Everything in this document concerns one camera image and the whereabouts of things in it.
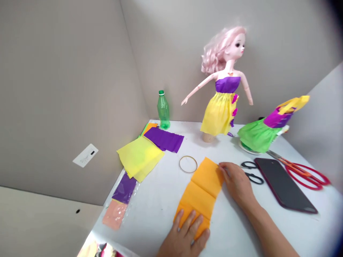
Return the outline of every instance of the hand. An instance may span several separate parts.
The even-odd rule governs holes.
[[[221,162],[219,168],[224,175],[230,195],[244,211],[249,211],[259,205],[249,178],[238,165],[232,162]]]
[[[191,245],[199,226],[203,222],[203,216],[200,215],[192,224],[195,218],[193,210],[180,231],[178,231],[183,210],[181,210],[174,221],[171,231],[162,243],[157,257],[198,257],[204,249],[205,244],[210,236],[210,230],[206,229],[202,235]]]
[[[182,101],[181,105],[186,104],[188,101],[188,97],[185,98],[185,100]]]

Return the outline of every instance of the green skirt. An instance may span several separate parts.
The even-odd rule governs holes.
[[[246,124],[238,131],[242,143],[260,153],[267,152],[271,143],[282,128],[271,128],[263,123],[264,119]]]

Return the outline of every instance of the green plastic bottle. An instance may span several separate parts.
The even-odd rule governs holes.
[[[160,90],[158,91],[159,98],[157,103],[157,110],[158,110],[158,116],[161,121],[161,128],[162,129],[168,129],[170,127],[170,121],[169,121],[169,104],[167,102],[167,99],[164,96],[164,91]]]

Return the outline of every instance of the doll head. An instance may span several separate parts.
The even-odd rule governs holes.
[[[245,28],[235,27],[231,30],[223,29],[214,36],[204,47],[201,71],[212,74],[223,70],[228,60],[240,58],[244,51],[245,34]]]

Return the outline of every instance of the red scissors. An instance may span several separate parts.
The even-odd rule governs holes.
[[[322,190],[323,186],[327,186],[327,185],[331,184],[330,180],[326,176],[321,174],[319,171],[316,171],[316,170],[314,170],[314,169],[312,169],[310,167],[307,167],[305,165],[301,165],[301,164],[298,164],[298,163],[292,163],[292,162],[286,160],[285,158],[281,157],[277,153],[271,151],[271,150],[267,151],[267,154],[269,154],[273,158],[277,159],[278,161],[282,162],[285,165],[286,171],[288,172],[288,174],[295,181],[297,181],[299,184],[303,185],[304,187],[307,187],[307,188],[312,189],[312,190]],[[302,169],[300,167],[306,168],[308,170],[311,170],[311,171],[317,173],[324,181],[319,180],[318,178],[313,176],[311,173],[309,173],[308,171],[306,171],[306,170],[304,170],[304,169]],[[295,174],[301,176],[303,179],[307,180],[308,182],[313,184],[315,187],[306,185],[305,183],[301,182],[300,180],[298,180],[292,174],[292,172],[294,172]]]

